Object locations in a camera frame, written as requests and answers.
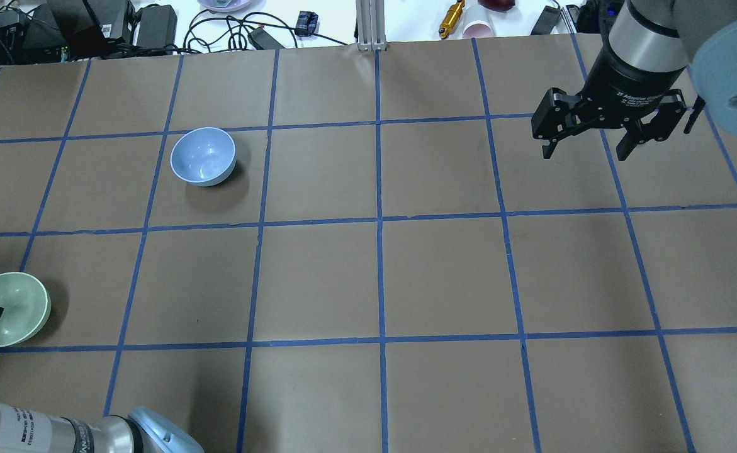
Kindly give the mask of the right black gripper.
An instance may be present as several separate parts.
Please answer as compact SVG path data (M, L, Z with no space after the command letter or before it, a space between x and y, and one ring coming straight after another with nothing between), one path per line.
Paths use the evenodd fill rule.
M550 159L558 143L592 127L625 129L617 144L618 161L651 140L662 142L687 111L681 89L674 89L682 70L651 72L623 61L609 45L602 46L578 95L557 87L546 91L531 118L532 137ZM655 115L648 123L642 118Z

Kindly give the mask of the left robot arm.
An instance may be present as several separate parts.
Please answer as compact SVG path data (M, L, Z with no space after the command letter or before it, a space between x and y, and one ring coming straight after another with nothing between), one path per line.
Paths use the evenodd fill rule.
M184 430L143 406L95 423L0 403L0 452L202 452Z

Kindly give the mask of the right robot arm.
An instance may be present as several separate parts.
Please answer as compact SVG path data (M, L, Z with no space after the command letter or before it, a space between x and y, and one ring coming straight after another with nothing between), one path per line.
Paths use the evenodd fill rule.
M627 1L576 95L553 87L531 120L542 155L590 129L625 131L618 160L667 140L687 110L674 83L688 69L698 98L685 133L707 107L737 136L737 1Z

